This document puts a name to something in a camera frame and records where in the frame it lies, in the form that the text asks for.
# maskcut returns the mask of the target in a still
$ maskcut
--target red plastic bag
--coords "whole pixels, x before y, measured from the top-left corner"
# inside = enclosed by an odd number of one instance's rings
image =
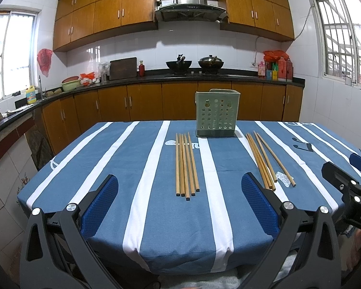
[[[284,59],[288,59],[289,56],[282,50],[274,50],[274,51],[264,51],[264,61],[268,61],[268,62],[276,62],[278,61],[281,57],[283,57]]]
[[[80,74],[80,77],[81,77],[82,79],[88,78],[88,79],[93,80],[93,79],[95,78],[95,72],[92,72],[92,73],[90,73],[90,74]]]
[[[39,64],[41,73],[48,77],[51,68],[51,56],[53,51],[49,49],[41,49],[37,54],[37,63]]]

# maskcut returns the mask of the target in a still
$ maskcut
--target metal screw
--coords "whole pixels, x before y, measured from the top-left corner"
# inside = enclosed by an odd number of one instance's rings
[[[76,204],[75,203],[70,203],[67,205],[67,207],[65,208],[67,211],[72,212],[76,210]]]
[[[34,208],[32,210],[32,215],[38,215],[40,213],[40,209],[39,208]]]
[[[283,207],[286,208],[287,210],[292,210],[294,208],[293,203],[287,201],[283,204]]]
[[[328,213],[329,213],[329,210],[328,210],[328,208],[327,208],[326,206],[321,206],[321,207],[320,207],[320,211],[321,211],[322,213],[324,213],[324,214],[328,214]]]

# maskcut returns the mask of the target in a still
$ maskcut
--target stainless steel hood duct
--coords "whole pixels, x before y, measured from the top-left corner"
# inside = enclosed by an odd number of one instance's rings
[[[206,5],[205,0],[177,0],[158,7],[155,17],[158,21],[222,21],[227,13],[221,7]]]

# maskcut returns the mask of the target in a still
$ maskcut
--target pot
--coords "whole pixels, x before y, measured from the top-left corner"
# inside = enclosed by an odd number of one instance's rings
[[[218,69],[222,68],[224,62],[218,57],[209,55],[199,60],[199,66],[202,67],[203,73],[214,73],[218,72]]]
[[[176,61],[166,62],[166,65],[174,74],[184,75],[191,66],[192,61],[185,61],[186,57],[183,54],[178,55]]]

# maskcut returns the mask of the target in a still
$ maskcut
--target blue striped tablecloth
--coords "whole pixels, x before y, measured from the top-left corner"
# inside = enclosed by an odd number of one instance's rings
[[[271,242],[241,191],[252,172],[262,183],[244,135],[257,131],[283,162],[297,186],[280,180],[283,202],[316,210],[341,210],[341,194],[321,176],[332,161],[361,183],[349,164],[361,151],[330,130],[310,123],[238,121],[236,137],[197,138],[194,121],[98,123],[44,166],[18,199],[45,213],[79,203],[109,174],[119,192],[96,235],[100,257],[154,274],[202,274],[254,264]],[[175,196],[175,134],[190,132],[200,192]],[[269,155],[275,172],[282,172]]]

